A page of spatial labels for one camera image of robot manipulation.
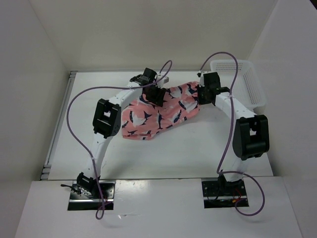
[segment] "white basket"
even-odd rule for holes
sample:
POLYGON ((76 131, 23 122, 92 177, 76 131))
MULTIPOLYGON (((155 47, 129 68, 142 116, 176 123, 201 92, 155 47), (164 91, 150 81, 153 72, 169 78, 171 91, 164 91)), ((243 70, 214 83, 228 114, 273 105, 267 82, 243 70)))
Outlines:
MULTIPOLYGON (((252 62, 238 60, 238 76, 232 94, 246 108, 254 109, 266 104, 266 97, 252 62)), ((212 72, 217 72, 222 87, 230 88, 236 70, 234 60, 213 60, 210 62, 212 72)))

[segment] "wire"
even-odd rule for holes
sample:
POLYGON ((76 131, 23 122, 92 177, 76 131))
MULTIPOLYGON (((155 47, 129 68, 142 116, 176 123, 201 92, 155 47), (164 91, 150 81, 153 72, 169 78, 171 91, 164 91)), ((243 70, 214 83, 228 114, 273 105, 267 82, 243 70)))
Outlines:
POLYGON ((240 199, 241 196, 242 196, 242 194, 241 194, 241 192, 239 191, 239 189, 237 189, 237 188, 236 188, 236 191, 238 192, 238 194, 239 194, 239 199, 240 199))
MULTIPOLYGON (((167 71, 165 72, 165 74, 157 81, 153 82, 153 83, 150 83, 148 85, 144 85, 144 86, 138 86, 138 87, 113 87, 113 86, 97 86, 97 87, 92 87, 92 88, 87 88, 83 91, 81 91, 80 93, 78 93, 69 103, 68 105, 68 108, 67 108, 67 112, 66 112, 66 123, 67 123, 67 127, 68 127, 68 130, 70 132, 70 134, 75 138, 75 140, 77 140, 77 142, 88 152, 90 158, 92 159, 92 163, 93 163, 93 167, 94 167, 94 173, 95 173, 95 177, 96 177, 96 182, 97 182, 97 187, 98 187, 98 190, 99 190, 99 194, 100 194, 100 197, 104 197, 103 196, 103 192, 101 190, 101 187, 100 187, 100 184, 99 184, 99 179, 98 179, 98 173, 97 173, 97 169, 96 169, 96 163, 95 163, 95 158, 94 158, 94 155, 92 154, 92 152, 88 149, 88 147, 75 135, 75 133, 73 132, 72 128, 70 127, 70 123, 69 123, 69 112, 70 112, 70 108, 72 106, 72 104, 74 103, 74 101, 80 96, 82 95, 83 93, 85 92, 88 92, 88 91, 91 91, 91 90, 94 90, 94 89, 102 89, 102 88, 109 88, 109 89, 121 89, 121 90, 131 90, 131 89, 138 89, 138 88, 146 88, 146 87, 149 87, 149 86, 152 86, 158 82, 160 82, 163 78, 165 78, 167 76, 167 74, 169 73, 170 69, 172 68, 172 65, 173 65, 173 62, 172 60, 168 60, 164 66, 162 67, 162 69, 160 70, 160 72, 165 68, 165 66, 169 63, 169 67, 167 69, 167 71)), ((105 206, 106 206, 106 203, 104 202, 104 199, 102 199, 102 206, 99 207, 96 211, 96 219, 98 220, 101 220, 103 217, 104 217, 104 214, 105 214, 105 206), (100 217, 98 217, 98 212, 99 211, 102 211, 102 214, 100 217)))
POLYGON ((79 192, 79 190, 76 190, 73 186, 69 186, 69 185, 66 185, 66 184, 61 184, 60 186, 61 187, 69 187, 73 192, 76 192, 76 193, 79 192))
POLYGON ((209 196, 207 195, 208 202, 215 202, 219 198, 219 195, 220 195, 220 186, 219 186, 216 198, 214 198, 213 200, 209 200, 209 196))
POLYGON ((209 57, 205 60, 205 62, 203 63, 203 65, 201 66, 201 68, 199 69, 199 71, 201 71, 201 70, 204 68, 205 64, 210 60, 211 57, 216 56, 216 55, 220 55, 220 54, 229 55, 229 56, 231 56, 231 57, 233 58, 233 60, 234 60, 234 62, 235 62, 235 64, 236 64, 236 72, 235 72, 235 74, 234 74, 233 81, 232 81, 231 86, 230 86, 230 92, 229 92, 229 95, 230 95, 230 103, 231 103, 230 132, 229 132, 229 137, 228 137, 228 141, 227 141, 226 147, 225 147, 225 149, 224 149, 224 151, 223 151, 223 154, 222 154, 222 156, 221 156, 221 159, 220 159, 220 162, 219 162, 219 165, 218 165, 218 168, 217 168, 217 174, 218 174, 218 175, 224 175, 224 174, 240 174, 240 175, 245 175, 245 176, 251 178, 251 179, 257 184, 257 186, 259 187, 259 189, 260 189, 260 191, 261 191, 262 198, 263 198, 262 205, 261 205, 261 207, 260 207, 260 209, 259 209, 258 211, 254 212, 254 213, 251 213, 251 214, 247 214, 247 213, 241 212, 241 211, 238 209, 237 205, 238 205, 238 203, 241 202, 242 200, 246 200, 245 198, 240 199, 240 200, 238 200, 238 201, 235 203, 235 208, 236 208, 236 210, 238 211, 238 213, 240 213, 241 215, 244 215, 244 216, 251 217, 251 216, 255 216, 255 215, 257 215, 258 213, 260 213, 260 212, 263 210, 264 205, 265 205, 265 195, 264 195, 263 189, 262 189, 262 187, 260 186, 260 184, 258 183, 258 181, 256 181, 256 179, 255 179, 254 177, 252 177, 251 175, 248 175, 248 174, 245 174, 245 173, 242 173, 242 172, 238 172, 238 171, 225 171, 225 172, 223 172, 223 171, 220 171, 221 166, 222 166, 222 163, 223 163, 223 161, 224 161, 224 158, 225 158, 225 156, 226 156, 226 154, 227 154, 227 152, 228 152, 228 149, 229 149, 229 146, 230 146, 230 142, 231 142, 231 138, 232 138, 232 134, 233 134, 234 106, 233 106, 233 99, 232 99, 232 89, 233 89, 234 83, 235 83, 235 81, 236 81, 236 79, 237 79, 237 76, 238 76, 238 71, 239 71, 238 60, 237 60, 237 58, 236 58, 233 54, 231 54, 231 53, 228 53, 228 52, 225 52, 225 51, 216 52, 216 53, 212 54, 211 56, 209 56, 209 57))

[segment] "pink fabric with print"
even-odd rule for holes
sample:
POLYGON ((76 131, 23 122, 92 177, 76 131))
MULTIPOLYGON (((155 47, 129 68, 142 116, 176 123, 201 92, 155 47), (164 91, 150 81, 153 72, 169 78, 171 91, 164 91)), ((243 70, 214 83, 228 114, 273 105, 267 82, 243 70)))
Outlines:
POLYGON ((200 109, 196 86, 188 82, 169 88, 162 107, 143 94, 122 112, 122 135, 127 139, 150 140, 156 134, 195 116, 200 109))

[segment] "white tabletop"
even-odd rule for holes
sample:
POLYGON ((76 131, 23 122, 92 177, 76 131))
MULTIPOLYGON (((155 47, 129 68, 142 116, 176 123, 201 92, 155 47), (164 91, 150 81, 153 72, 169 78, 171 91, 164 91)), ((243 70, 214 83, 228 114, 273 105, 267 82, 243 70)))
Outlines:
MULTIPOLYGON (((16 238, 300 238, 301 233, 283 179, 257 178, 266 195, 262 212, 244 217, 234 208, 204 209, 201 180, 118 180, 113 211, 102 220, 95 211, 67 211, 70 181, 33 182, 16 238)), ((262 196, 245 178, 250 207, 262 196)))
MULTIPOLYGON (((142 72, 77 73, 70 98, 94 86, 126 86, 129 79, 142 72)), ((197 81, 196 72, 169 73, 165 87, 197 81)), ((81 95, 73 104, 70 124, 75 134, 89 147, 93 138, 92 120, 97 101, 108 99, 118 90, 98 89, 81 95)), ((121 131, 111 141, 105 156, 102 179, 166 179, 217 177, 216 168, 227 142, 229 118, 212 104, 180 126, 158 134, 151 141, 123 139, 121 131)), ((49 179, 76 179, 84 168, 87 152, 69 133, 65 117, 51 152, 49 179)), ((248 173, 272 176, 266 154, 253 158, 248 173)))

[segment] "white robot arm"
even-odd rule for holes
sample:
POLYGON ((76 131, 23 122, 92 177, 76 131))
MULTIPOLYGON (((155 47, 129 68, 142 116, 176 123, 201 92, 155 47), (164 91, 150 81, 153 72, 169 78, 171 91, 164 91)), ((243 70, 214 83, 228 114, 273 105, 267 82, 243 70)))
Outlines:
MULTIPOLYGON (((201 75, 198 87, 200 104, 212 103, 231 119, 231 101, 229 88, 221 87, 220 78, 216 72, 205 72, 201 75)), ((264 115, 256 115, 248 110, 235 97, 234 130, 230 146, 226 153, 221 170, 244 173, 252 157, 260 157, 269 150, 268 122, 264 115)), ((226 182, 236 182, 242 174, 224 174, 226 182)))
MULTIPOLYGON (((144 70, 142 75, 131 78, 127 87, 134 88, 122 90, 109 100, 100 99, 96 106, 93 119, 94 139, 91 152, 94 156, 97 177, 94 171, 92 158, 87 158, 87 163, 83 171, 77 177, 77 185, 92 195, 97 192, 96 179, 100 177, 102 163, 105 153, 112 138, 117 135, 121 127, 121 111, 125 109, 133 100, 140 97, 143 88, 135 88, 151 84, 154 82, 157 73, 149 68, 144 70)), ((168 82, 168 77, 160 80, 157 84, 147 88, 147 95, 152 96, 150 100, 157 104, 163 102, 164 89, 161 87, 168 82)))

